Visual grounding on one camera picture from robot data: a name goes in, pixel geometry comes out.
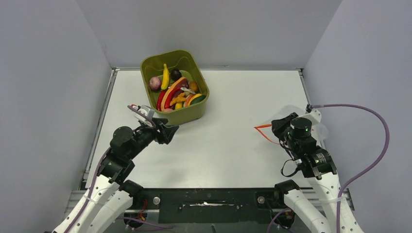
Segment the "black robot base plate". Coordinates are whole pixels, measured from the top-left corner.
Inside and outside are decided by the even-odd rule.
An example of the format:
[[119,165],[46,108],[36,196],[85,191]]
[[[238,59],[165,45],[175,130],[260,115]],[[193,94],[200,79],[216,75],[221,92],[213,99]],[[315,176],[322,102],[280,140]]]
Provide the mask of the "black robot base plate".
[[158,223],[266,224],[286,205],[274,188],[144,188],[124,216],[148,218]]

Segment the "purple red onion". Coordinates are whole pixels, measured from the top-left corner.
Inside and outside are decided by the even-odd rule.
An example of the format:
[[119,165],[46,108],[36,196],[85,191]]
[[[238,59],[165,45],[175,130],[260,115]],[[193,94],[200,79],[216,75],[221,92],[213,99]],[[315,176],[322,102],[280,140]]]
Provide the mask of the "purple red onion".
[[149,87],[152,91],[161,89],[162,81],[158,76],[151,77],[149,80]]

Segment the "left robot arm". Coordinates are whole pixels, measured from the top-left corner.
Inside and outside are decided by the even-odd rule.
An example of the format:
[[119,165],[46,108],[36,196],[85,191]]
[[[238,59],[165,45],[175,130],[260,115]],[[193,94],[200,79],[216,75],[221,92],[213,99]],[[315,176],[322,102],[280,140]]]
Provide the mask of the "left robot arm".
[[102,233],[133,204],[143,187],[128,179],[133,159],[152,142],[169,144],[179,129],[165,118],[153,118],[136,129],[117,128],[100,158],[88,190],[55,233]]

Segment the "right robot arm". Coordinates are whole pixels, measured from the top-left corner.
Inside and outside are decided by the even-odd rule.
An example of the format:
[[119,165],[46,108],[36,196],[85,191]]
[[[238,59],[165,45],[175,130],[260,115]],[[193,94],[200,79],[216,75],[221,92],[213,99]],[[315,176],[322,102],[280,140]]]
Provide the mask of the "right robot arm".
[[272,120],[272,132],[287,146],[293,161],[311,185],[323,209],[320,212],[293,181],[275,185],[274,203],[288,207],[303,221],[312,233],[361,233],[348,201],[339,192],[340,185],[336,166],[329,152],[312,137],[314,125],[321,122],[322,115],[314,110],[299,116],[297,113]]

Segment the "clear zip bag orange zipper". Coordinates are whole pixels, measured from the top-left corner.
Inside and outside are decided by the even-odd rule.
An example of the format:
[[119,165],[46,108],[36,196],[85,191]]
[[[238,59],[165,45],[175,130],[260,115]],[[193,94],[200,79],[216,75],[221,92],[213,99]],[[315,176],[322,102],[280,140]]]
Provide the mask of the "clear zip bag orange zipper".
[[[268,141],[271,143],[279,145],[278,138],[274,136],[271,129],[271,121],[275,119],[281,119],[288,116],[291,113],[297,113],[299,116],[305,115],[306,110],[304,108],[300,108],[294,105],[286,105],[280,108],[277,112],[274,113],[268,120],[264,121],[263,123],[255,126],[254,128]],[[311,128],[312,137],[318,140],[318,145],[321,145],[322,142],[329,138],[329,130],[323,124],[312,125]]]

